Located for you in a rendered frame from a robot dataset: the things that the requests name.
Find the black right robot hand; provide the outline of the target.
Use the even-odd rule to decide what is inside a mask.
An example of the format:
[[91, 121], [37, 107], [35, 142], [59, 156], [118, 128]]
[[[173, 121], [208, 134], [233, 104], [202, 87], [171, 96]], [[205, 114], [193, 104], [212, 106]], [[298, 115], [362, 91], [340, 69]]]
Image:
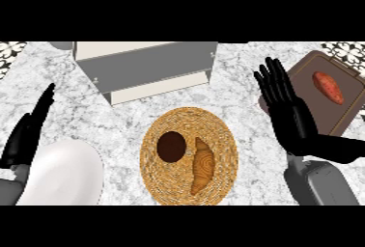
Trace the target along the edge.
[[254, 72], [279, 145], [294, 156], [311, 155], [347, 164], [365, 157], [365, 141], [323, 135], [304, 100], [297, 96], [288, 73], [277, 59], [264, 58]]

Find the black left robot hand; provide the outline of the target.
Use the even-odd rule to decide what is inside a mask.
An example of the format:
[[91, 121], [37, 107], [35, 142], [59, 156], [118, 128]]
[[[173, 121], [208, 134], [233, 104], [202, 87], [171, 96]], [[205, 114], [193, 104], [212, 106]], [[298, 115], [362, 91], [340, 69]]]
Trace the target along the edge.
[[50, 84], [38, 98], [31, 113], [25, 113], [13, 128], [0, 157], [0, 168], [9, 169], [13, 165], [29, 165], [37, 152], [38, 139], [48, 109], [54, 102], [54, 88]]

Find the golden brown croissant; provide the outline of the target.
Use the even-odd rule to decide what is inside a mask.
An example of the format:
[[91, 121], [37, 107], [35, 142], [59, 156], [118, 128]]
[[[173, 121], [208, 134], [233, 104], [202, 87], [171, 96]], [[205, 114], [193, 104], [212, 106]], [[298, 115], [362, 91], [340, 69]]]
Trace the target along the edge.
[[190, 195], [195, 195], [208, 185], [215, 169], [214, 153], [199, 138], [195, 138], [195, 155], [192, 160], [193, 180]]

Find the woven wicker oval placemat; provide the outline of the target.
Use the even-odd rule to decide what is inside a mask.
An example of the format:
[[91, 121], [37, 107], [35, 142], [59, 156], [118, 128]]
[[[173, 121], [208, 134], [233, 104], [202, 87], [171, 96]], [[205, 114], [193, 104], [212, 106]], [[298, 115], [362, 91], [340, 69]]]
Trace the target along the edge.
[[[158, 155], [158, 141], [168, 132], [184, 140], [181, 157], [167, 162]], [[195, 139], [207, 144], [215, 161], [212, 179], [190, 194]], [[168, 111], [152, 123], [141, 139], [140, 171], [144, 187], [161, 205], [215, 205], [232, 187], [238, 170], [238, 152], [232, 133], [223, 120], [207, 110], [181, 107]]]

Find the grey and cream tiered shelf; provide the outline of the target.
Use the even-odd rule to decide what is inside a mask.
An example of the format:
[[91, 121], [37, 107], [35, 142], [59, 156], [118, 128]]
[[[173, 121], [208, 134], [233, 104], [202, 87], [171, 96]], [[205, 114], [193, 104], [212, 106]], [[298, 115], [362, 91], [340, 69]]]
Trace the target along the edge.
[[74, 59], [110, 105], [209, 82], [215, 41], [76, 41]]

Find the brown cutting board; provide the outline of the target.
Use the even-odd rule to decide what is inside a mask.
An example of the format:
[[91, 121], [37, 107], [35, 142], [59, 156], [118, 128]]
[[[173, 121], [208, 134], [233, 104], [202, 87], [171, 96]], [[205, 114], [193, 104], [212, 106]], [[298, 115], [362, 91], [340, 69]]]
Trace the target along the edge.
[[[325, 72], [335, 80], [344, 96], [337, 104], [314, 88], [311, 75]], [[341, 136], [365, 104], [365, 78], [340, 59], [320, 51], [310, 51], [288, 70], [297, 96], [304, 100], [314, 119], [317, 132]]]

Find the orange sweet potato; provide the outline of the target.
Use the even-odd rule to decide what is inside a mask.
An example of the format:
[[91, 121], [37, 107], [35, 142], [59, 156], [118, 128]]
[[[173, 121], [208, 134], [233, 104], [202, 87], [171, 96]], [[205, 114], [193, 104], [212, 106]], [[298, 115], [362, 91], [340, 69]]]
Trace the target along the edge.
[[316, 71], [311, 75], [313, 86], [328, 99], [342, 105], [344, 96], [335, 79], [325, 72]]

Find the grey rounded object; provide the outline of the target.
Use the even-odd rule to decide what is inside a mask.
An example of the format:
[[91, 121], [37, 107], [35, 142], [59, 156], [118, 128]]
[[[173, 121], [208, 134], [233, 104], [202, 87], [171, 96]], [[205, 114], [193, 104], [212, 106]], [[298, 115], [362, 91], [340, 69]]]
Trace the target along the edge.
[[71, 41], [51, 41], [50, 45], [59, 50], [71, 50], [72, 42]]

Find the dark brown oval pastry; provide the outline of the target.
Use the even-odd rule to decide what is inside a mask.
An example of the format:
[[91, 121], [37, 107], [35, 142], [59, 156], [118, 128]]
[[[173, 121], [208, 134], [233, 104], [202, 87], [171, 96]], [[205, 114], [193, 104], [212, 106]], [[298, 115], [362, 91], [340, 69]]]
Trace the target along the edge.
[[183, 136], [170, 131], [164, 133], [156, 142], [156, 153], [165, 162], [177, 162], [184, 154], [186, 143]]

